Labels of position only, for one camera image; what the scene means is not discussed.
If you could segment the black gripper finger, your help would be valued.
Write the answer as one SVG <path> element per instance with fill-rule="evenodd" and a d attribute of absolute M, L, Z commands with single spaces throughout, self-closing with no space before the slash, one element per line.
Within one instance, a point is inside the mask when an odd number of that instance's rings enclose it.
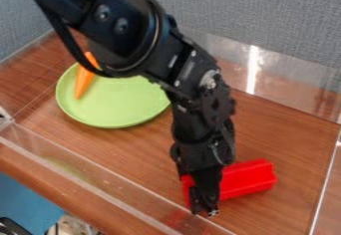
<path fill-rule="evenodd" d="M 194 186 L 189 190 L 189 206 L 193 214 L 205 212 L 208 216 L 219 213 L 220 183 L 223 167 L 220 165 L 192 172 Z"/>

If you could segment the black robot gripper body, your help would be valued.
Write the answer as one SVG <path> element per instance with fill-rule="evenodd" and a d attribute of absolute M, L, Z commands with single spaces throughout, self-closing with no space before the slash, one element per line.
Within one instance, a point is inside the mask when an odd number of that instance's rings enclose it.
<path fill-rule="evenodd" d="M 221 174 L 235 163 L 236 129 L 232 117 L 214 126 L 194 115 L 176 114 L 170 158 L 180 174 Z"/>

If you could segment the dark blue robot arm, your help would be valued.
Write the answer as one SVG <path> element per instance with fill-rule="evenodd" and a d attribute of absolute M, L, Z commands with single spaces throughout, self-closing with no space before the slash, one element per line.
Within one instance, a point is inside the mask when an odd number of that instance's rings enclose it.
<path fill-rule="evenodd" d="M 216 58 L 157 0 L 34 0 L 81 65 L 108 78 L 144 76 L 170 99 L 180 174 L 194 180 L 190 211 L 219 213 L 223 169 L 235 163 L 236 101 Z"/>

